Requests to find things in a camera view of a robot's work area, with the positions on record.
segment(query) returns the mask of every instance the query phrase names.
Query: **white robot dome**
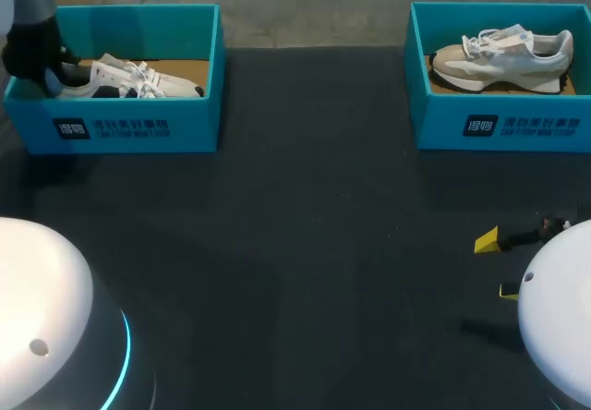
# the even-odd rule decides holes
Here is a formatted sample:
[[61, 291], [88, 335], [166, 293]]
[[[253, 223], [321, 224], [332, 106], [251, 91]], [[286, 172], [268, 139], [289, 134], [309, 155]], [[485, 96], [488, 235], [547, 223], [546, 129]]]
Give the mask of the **white robot dome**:
[[37, 223], [0, 218], [0, 410], [45, 385], [86, 328], [93, 286], [82, 254]]
[[591, 407], [591, 221], [552, 238], [532, 259], [519, 291], [519, 327], [544, 376]]

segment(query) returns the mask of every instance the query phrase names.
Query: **blue led ring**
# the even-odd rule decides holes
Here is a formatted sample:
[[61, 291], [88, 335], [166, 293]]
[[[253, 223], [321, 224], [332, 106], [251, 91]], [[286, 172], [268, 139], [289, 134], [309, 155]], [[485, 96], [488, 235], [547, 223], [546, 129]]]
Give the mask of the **blue led ring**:
[[129, 355], [131, 354], [131, 335], [129, 334], [129, 324], [127, 324], [126, 315], [123, 313], [123, 311], [121, 312], [121, 314], [123, 315], [123, 322], [126, 324], [126, 335], [127, 335], [126, 360], [123, 361], [123, 368], [121, 368], [121, 373], [119, 374], [119, 379], [115, 383], [115, 386], [113, 387], [113, 390], [111, 391], [111, 394], [109, 394], [109, 397], [107, 398], [107, 400], [104, 402], [103, 406], [101, 407], [101, 410], [107, 410], [109, 408], [109, 406], [115, 400], [115, 397], [119, 393], [119, 389], [121, 389], [121, 386], [123, 385], [123, 380], [126, 378], [127, 368], [129, 367]]

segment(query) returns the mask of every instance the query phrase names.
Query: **shoelace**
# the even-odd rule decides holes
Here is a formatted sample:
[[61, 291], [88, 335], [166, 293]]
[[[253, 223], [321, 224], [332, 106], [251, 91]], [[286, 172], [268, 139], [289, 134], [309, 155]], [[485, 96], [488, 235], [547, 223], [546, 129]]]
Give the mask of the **shoelace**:
[[468, 39], [462, 36], [462, 44], [464, 45], [464, 52], [470, 59], [475, 59], [483, 53], [499, 53], [502, 49], [497, 46], [497, 43], [490, 39], [489, 35], [498, 30], [482, 30], [477, 38]]
[[128, 71], [132, 80], [124, 82], [123, 86], [126, 90], [134, 89], [138, 94], [138, 98], [164, 98], [165, 94], [151, 81], [154, 76], [154, 70], [148, 68], [148, 64], [142, 62], [139, 66], [133, 62], [128, 62], [124, 68]]

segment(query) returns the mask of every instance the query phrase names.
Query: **open box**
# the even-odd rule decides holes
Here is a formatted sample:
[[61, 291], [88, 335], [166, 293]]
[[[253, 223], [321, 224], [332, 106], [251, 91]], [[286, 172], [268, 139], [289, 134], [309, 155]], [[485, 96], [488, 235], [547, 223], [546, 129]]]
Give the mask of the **open box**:
[[[437, 89], [426, 56], [486, 29], [521, 24], [535, 34], [573, 34], [569, 85], [560, 95]], [[591, 15], [584, 5], [413, 3], [404, 73], [419, 149], [591, 151]]]
[[197, 82], [205, 95], [46, 99], [32, 82], [12, 78], [4, 105], [30, 153], [216, 151], [224, 72], [218, 6], [61, 6], [57, 20], [74, 54], [150, 61], [157, 71]]

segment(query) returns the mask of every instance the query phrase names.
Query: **white sneaker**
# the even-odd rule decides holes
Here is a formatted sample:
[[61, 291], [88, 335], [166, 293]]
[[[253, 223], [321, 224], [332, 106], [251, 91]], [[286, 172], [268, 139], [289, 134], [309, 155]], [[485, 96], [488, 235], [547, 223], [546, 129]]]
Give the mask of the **white sneaker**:
[[461, 90], [482, 91], [495, 82], [511, 82], [523, 89], [560, 93], [561, 76], [573, 60], [573, 36], [539, 36], [516, 25], [484, 30], [477, 38], [462, 37], [431, 58], [433, 71]]
[[122, 61], [110, 54], [104, 54], [99, 62], [147, 80], [161, 89], [167, 98], [198, 98], [204, 94], [201, 86], [195, 82], [159, 73], [153, 68], [149, 68], [145, 62], [137, 66], [133, 62]]
[[[46, 74], [46, 81], [55, 81], [53, 73]], [[133, 75], [125, 70], [93, 62], [90, 68], [90, 81], [79, 87], [61, 85], [57, 94], [59, 99], [73, 98], [165, 98], [162, 89], [141, 76]]]

